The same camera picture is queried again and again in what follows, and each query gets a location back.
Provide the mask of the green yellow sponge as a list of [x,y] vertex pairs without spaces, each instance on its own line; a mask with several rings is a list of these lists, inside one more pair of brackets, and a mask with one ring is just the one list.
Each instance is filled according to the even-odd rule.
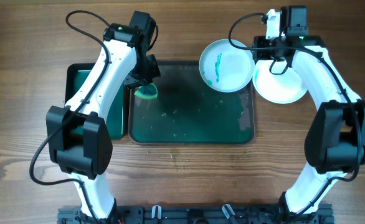
[[140,86],[134,95],[143,100],[152,100],[158,97],[158,89],[154,83],[145,86]]

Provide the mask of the white plate front stained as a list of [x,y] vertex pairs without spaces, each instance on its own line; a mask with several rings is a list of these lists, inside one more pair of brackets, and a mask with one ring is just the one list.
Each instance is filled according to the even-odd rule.
[[277,104],[289,104],[302,98],[307,92],[303,80],[288,67],[282,75],[274,75],[269,68],[272,60],[259,60],[252,77],[256,91],[266,100]]

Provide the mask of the white plate stained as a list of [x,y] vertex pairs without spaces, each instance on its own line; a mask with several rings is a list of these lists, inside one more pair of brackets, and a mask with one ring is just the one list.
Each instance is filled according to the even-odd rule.
[[232,93],[243,89],[254,75],[252,53],[237,40],[221,39],[209,44],[199,59],[199,72],[213,90]]
[[259,60],[252,77],[256,91],[266,100],[277,104],[289,104],[302,98],[307,92],[303,80],[288,67],[282,75],[274,75],[269,68],[272,60]]

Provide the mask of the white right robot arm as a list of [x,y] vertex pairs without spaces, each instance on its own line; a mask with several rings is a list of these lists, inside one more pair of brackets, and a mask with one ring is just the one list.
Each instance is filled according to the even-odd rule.
[[318,36],[254,38],[257,63],[283,62],[304,82],[317,112],[305,138],[306,165],[282,194],[285,221],[306,220],[338,182],[351,182],[365,165],[365,101],[345,83]]

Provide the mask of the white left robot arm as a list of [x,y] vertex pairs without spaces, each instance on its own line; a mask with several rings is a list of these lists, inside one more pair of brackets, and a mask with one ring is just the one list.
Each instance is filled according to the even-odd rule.
[[113,150],[106,126],[111,105],[121,86],[151,86],[160,75],[154,55],[147,53],[157,36],[153,21],[108,26],[82,86],[64,107],[47,112],[50,159],[77,186],[82,213],[91,222],[107,221],[115,207],[105,173]]

